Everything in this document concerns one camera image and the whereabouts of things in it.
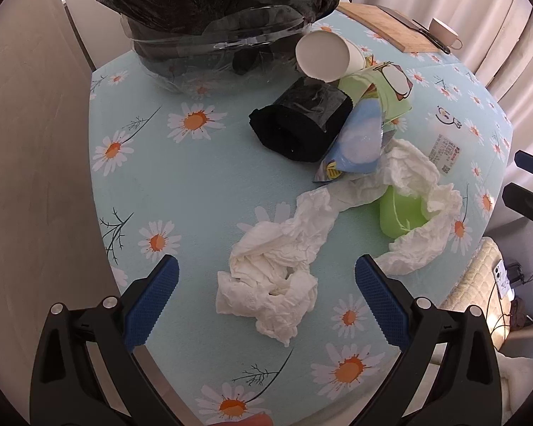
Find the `white mug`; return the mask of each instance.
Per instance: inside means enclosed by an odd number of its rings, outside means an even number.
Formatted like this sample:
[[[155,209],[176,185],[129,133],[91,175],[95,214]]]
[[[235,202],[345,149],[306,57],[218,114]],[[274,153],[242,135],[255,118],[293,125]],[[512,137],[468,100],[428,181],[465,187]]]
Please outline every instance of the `white mug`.
[[[458,38],[458,33],[454,32],[450,27],[448,27],[444,22],[433,17],[432,22],[430,22],[429,32],[442,41],[447,47],[459,50],[462,49],[464,44],[462,40]],[[460,47],[456,48],[454,46],[455,42],[460,42]]]

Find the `barcode label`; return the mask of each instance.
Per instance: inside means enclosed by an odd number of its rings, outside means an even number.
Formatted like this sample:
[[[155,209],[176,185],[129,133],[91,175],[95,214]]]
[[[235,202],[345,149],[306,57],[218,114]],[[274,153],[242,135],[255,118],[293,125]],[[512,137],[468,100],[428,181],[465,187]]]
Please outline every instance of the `barcode label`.
[[[429,159],[439,171],[448,174],[459,155],[460,148],[455,143],[445,136],[438,135],[438,139],[430,151]]]

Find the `white paper cup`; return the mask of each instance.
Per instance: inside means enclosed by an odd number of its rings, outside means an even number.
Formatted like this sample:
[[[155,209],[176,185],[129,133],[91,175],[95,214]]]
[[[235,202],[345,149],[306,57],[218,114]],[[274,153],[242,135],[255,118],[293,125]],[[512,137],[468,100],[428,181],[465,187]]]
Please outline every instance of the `white paper cup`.
[[[306,75],[326,83],[365,68],[365,58],[353,43],[327,31],[302,37],[296,45],[296,60]]]

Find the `blue package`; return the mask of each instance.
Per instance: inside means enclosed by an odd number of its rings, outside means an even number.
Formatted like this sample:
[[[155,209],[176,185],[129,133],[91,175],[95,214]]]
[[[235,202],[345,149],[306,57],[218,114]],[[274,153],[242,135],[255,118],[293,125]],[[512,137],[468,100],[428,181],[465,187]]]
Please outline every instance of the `blue package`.
[[[369,174],[377,169],[383,141],[381,101],[362,98],[348,116],[340,134],[322,160],[316,182],[336,179],[341,173]]]

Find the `metal screw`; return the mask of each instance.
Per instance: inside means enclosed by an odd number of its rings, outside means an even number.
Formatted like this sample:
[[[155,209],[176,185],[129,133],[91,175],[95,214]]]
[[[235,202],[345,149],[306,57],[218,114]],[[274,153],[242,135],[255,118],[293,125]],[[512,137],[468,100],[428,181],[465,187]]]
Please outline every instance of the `metal screw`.
[[[106,309],[112,309],[117,305],[118,302],[119,301],[117,300],[117,298],[115,298],[114,296],[109,296],[103,300],[103,307],[105,307]]]
[[[61,303],[57,303],[57,304],[54,304],[51,308],[51,312],[52,314],[59,314],[61,311],[63,311],[63,304]]]
[[[432,303],[425,297],[420,297],[416,300],[416,305],[421,309],[430,309]]]
[[[480,317],[481,309],[478,306],[470,306],[470,314],[472,314],[474,317]]]

